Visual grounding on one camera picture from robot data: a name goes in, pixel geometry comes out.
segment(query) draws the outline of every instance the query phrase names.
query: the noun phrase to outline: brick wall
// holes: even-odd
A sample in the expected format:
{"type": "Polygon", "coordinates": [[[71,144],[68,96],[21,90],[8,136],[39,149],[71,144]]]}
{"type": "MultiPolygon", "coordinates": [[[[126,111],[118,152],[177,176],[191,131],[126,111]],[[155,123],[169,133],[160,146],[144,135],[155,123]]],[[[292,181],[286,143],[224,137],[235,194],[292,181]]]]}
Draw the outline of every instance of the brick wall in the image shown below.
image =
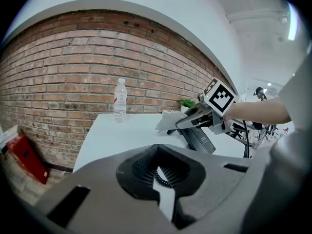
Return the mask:
{"type": "Polygon", "coordinates": [[[20,124],[47,162],[73,167],[95,118],[113,110],[126,78],[127,113],[178,109],[212,77],[213,63],[178,34],[112,11],[78,11],[15,37],[0,60],[0,124],[20,124]]]}

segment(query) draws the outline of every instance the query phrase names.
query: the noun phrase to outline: white table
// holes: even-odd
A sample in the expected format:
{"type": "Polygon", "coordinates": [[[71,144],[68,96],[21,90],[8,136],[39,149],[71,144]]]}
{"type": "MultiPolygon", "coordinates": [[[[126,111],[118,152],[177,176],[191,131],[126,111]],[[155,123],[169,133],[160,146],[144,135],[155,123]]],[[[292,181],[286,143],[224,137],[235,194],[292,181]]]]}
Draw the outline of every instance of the white table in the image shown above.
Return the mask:
{"type": "MultiPolygon", "coordinates": [[[[171,144],[186,148],[187,142],[177,131],[167,135],[158,133],[156,125],[161,115],[127,115],[122,123],[114,121],[113,114],[100,114],[93,123],[78,154],[74,172],[84,165],[104,157],[152,144],[171,144]]],[[[215,147],[214,155],[243,157],[245,145],[226,134],[215,135],[207,127],[202,130],[215,147]]]]}

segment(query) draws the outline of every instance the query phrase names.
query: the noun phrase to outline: white paper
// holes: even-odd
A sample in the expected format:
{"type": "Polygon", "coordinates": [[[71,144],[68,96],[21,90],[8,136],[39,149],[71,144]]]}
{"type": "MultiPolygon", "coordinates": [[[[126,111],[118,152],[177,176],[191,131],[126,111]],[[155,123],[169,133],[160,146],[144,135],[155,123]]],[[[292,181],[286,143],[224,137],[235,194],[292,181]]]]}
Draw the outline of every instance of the white paper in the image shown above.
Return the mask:
{"type": "Polygon", "coordinates": [[[181,112],[174,112],[174,113],[163,112],[162,118],[156,126],[156,130],[168,131],[168,130],[177,129],[176,123],[179,120],[184,119],[185,117],[187,117],[187,115],[181,112]]]}

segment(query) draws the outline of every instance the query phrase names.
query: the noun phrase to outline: plastic bottle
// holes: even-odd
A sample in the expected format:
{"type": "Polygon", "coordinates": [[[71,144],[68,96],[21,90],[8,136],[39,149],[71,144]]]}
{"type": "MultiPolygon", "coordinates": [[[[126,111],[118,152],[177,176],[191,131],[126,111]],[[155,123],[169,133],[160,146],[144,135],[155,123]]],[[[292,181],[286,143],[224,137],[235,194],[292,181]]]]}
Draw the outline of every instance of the plastic bottle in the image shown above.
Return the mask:
{"type": "Polygon", "coordinates": [[[125,79],[119,78],[118,85],[115,88],[114,95],[114,119],[117,122],[123,122],[127,111],[127,88],[125,86],[125,79]]]}

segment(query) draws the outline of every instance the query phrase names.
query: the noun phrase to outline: floor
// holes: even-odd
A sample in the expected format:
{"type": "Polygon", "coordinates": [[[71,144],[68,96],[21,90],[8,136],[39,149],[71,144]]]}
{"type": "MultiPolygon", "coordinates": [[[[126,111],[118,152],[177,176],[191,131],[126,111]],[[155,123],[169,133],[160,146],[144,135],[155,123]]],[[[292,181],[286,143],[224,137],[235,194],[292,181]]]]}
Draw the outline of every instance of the floor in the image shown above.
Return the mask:
{"type": "Polygon", "coordinates": [[[51,169],[48,181],[43,185],[27,176],[9,152],[1,156],[0,164],[15,194],[31,205],[35,205],[42,194],[69,174],[51,169]]]}

